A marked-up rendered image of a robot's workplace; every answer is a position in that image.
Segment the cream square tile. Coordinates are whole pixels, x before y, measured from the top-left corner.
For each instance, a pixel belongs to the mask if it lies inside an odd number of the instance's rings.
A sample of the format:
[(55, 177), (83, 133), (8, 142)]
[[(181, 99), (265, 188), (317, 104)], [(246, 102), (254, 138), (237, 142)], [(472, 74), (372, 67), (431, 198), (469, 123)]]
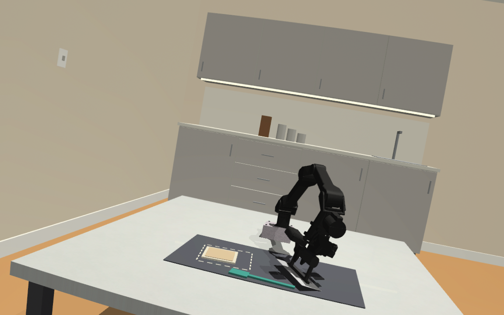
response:
[(238, 252), (233, 252), (229, 250), (206, 247), (204, 253), (202, 254), (202, 259), (210, 259), (219, 261), (222, 263), (235, 264)]

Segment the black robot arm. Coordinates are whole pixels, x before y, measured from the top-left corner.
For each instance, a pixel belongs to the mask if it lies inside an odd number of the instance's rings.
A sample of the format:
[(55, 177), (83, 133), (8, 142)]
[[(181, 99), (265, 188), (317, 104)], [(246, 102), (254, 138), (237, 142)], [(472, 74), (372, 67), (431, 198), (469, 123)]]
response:
[[(345, 215), (346, 210), (344, 194), (338, 187), (333, 185), (324, 165), (311, 164), (302, 167), (299, 170), (298, 177), (299, 180), (289, 195), (282, 196), (275, 206), (278, 218), (274, 226), (282, 228), (290, 227), (291, 215), (295, 216), (298, 209), (298, 200), (308, 187), (317, 184), (320, 191), (318, 196), (320, 212), (315, 221), (324, 227), (329, 234), (324, 236), (322, 235), (322, 231), (318, 231), (311, 237), (311, 242), (314, 244), (314, 250), (318, 255), (324, 257), (334, 255), (338, 246), (330, 242), (329, 238), (341, 238), (346, 232), (346, 226), (342, 222), (343, 218), (340, 217), (340, 215)], [(340, 209), (332, 207), (340, 207)]]

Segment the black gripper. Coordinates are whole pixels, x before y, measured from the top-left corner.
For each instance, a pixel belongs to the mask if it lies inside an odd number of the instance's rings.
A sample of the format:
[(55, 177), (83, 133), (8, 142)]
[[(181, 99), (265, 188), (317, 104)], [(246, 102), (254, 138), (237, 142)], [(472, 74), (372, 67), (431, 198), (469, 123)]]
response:
[[(294, 249), (294, 263), (299, 259), (300, 255), (302, 254), (303, 250), (310, 250), (314, 255), (316, 256), (321, 256), (318, 255), (315, 252), (314, 244), (311, 242), (312, 236), (315, 235), (318, 231), (322, 231), (322, 235), (326, 236), (329, 235), (329, 233), (325, 230), (324, 227), (316, 223), (316, 221), (311, 221), (310, 222), (311, 226), (308, 229), (308, 231), (304, 231), (304, 236), (298, 231), (298, 229), (295, 229), (294, 227), (288, 227), (285, 230), (286, 235), (290, 239), (290, 241), (295, 242), (295, 249)], [(308, 246), (306, 247), (306, 244)]]

